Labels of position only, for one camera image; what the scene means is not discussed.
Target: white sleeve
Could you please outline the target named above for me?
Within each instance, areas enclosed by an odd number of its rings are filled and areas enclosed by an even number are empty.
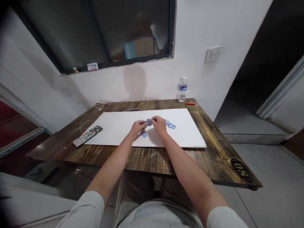
[[[105,210],[101,195],[95,191],[85,192],[72,210],[62,219],[56,228],[86,227],[98,228]]]
[[[234,210],[225,206],[210,211],[206,226],[207,228],[248,228]]]

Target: wall socket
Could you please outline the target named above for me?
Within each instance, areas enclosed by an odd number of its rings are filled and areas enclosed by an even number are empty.
[[[214,62],[219,59],[219,51],[221,50],[221,46],[216,46],[209,48],[207,50],[205,62]]]

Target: bottle label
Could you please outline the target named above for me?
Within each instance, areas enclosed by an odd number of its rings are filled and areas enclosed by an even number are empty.
[[[187,90],[187,86],[185,85],[185,86],[180,86],[180,91],[186,91]]]

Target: water bottle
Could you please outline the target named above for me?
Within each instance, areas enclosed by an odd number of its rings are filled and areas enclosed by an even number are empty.
[[[179,102],[185,102],[186,100],[186,91],[187,91],[187,77],[183,77],[180,81],[179,81],[179,92],[178,92],[178,101]]]

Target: person's lap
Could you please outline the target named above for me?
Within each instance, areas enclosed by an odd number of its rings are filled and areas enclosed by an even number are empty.
[[[154,186],[152,176],[140,172],[122,174],[118,187],[113,228],[116,228],[134,209],[155,198]],[[160,197],[181,205],[197,216],[192,202],[177,179],[162,179]]]

